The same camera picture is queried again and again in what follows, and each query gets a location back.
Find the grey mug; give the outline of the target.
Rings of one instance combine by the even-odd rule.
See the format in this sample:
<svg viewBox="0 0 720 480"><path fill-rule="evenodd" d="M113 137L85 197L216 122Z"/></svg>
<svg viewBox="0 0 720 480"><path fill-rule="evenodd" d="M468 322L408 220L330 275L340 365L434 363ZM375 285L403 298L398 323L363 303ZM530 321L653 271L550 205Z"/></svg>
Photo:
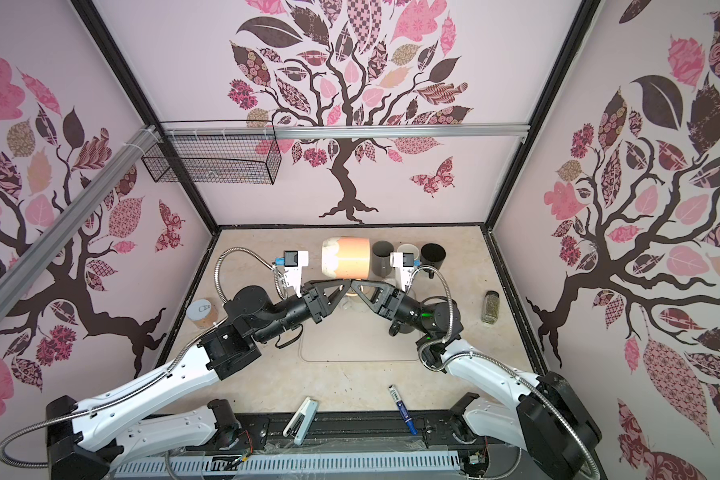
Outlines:
<svg viewBox="0 0 720 480"><path fill-rule="evenodd" d="M395 247L388 241L377 241L371 246L371 272L379 277L386 278L392 271L391 265L392 253L395 251Z"/></svg>

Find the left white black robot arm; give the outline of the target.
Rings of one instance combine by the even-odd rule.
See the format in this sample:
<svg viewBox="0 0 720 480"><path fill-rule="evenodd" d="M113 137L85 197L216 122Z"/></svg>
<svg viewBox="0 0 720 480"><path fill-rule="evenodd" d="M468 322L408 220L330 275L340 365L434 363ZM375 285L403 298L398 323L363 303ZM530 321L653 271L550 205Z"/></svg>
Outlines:
<svg viewBox="0 0 720 480"><path fill-rule="evenodd" d="M180 447L234 446L241 424L227 400L182 414L158 412L248 367L265 342L308 320L324 320L357 285L319 281L278 303L262 287L247 286L225 303L221 325L191 341L171 362L98 397L51 402L46 408L50 477L102 479L124 463Z"/></svg>

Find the peach orange mug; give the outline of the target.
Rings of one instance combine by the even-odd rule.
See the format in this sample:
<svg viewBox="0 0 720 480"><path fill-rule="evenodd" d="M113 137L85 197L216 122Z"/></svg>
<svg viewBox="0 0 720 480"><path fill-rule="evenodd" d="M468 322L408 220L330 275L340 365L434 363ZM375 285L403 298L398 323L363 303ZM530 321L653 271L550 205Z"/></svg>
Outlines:
<svg viewBox="0 0 720 480"><path fill-rule="evenodd" d="M331 237L322 243L321 271L330 279L365 280L369 277L370 263L368 238Z"/></svg>

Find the black mug white base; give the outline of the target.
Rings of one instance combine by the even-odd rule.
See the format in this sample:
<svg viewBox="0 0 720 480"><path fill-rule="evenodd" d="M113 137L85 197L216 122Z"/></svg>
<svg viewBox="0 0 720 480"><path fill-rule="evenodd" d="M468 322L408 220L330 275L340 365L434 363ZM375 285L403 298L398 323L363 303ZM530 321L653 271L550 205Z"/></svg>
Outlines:
<svg viewBox="0 0 720 480"><path fill-rule="evenodd" d="M420 249L419 260L421 264L431 266L437 270L442 267L446 257L447 252L445 248L437 243L424 244Z"/></svg>

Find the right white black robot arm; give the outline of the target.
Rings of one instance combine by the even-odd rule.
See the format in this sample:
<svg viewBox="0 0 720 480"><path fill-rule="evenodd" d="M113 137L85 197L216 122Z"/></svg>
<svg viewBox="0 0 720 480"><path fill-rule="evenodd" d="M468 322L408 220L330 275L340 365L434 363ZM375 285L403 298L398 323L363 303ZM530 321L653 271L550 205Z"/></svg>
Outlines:
<svg viewBox="0 0 720 480"><path fill-rule="evenodd" d="M382 281L352 280L349 287L392 326L421 332L416 348L426 369L487 394L485 400L470 401L460 415L470 433L519 448L551 479L603 478L595 456L601 430L562 375L522 371L479 351L461 336L451 294L428 304Z"/></svg>

